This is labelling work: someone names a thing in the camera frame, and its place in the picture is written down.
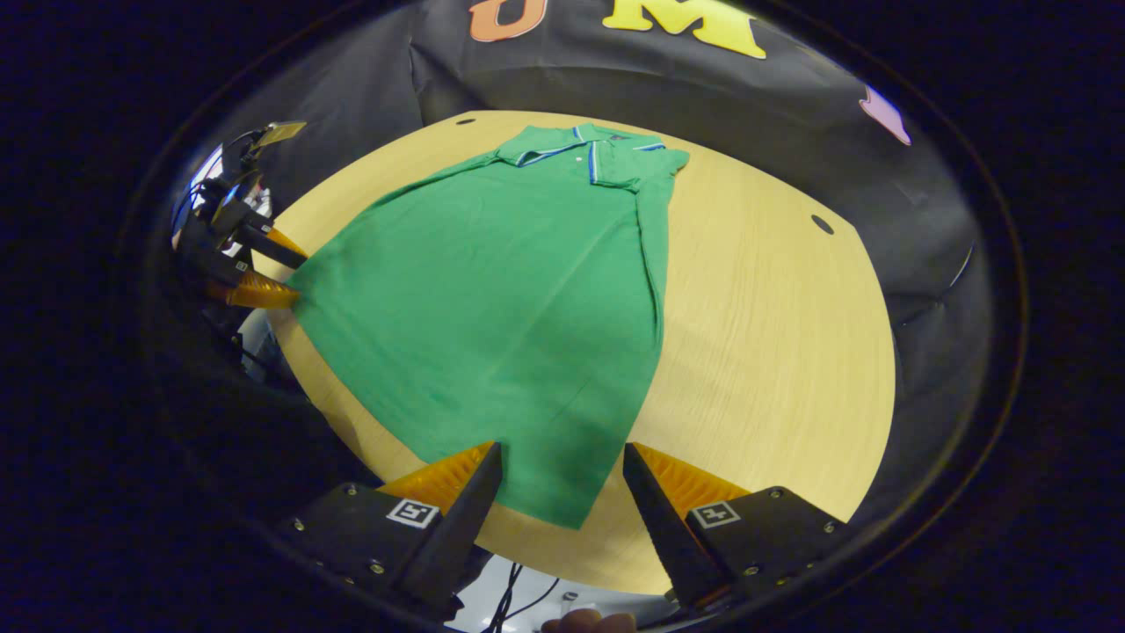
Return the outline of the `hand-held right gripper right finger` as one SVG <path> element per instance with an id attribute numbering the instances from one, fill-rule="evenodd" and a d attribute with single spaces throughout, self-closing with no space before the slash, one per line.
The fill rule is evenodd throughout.
<path id="1" fill-rule="evenodd" d="M 785 486 L 748 491 L 640 442 L 626 444 L 623 476 L 672 590 L 693 613 L 774 593 L 852 536 L 848 522 Z"/>

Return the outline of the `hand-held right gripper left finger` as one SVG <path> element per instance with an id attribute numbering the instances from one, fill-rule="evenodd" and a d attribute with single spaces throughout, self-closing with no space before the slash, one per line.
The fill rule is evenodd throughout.
<path id="1" fill-rule="evenodd" d="M 374 600 L 449 621 L 502 480 L 500 442 L 482 442 L 382 486 L 339 483 L 277 530 L 315 568 Z"/>

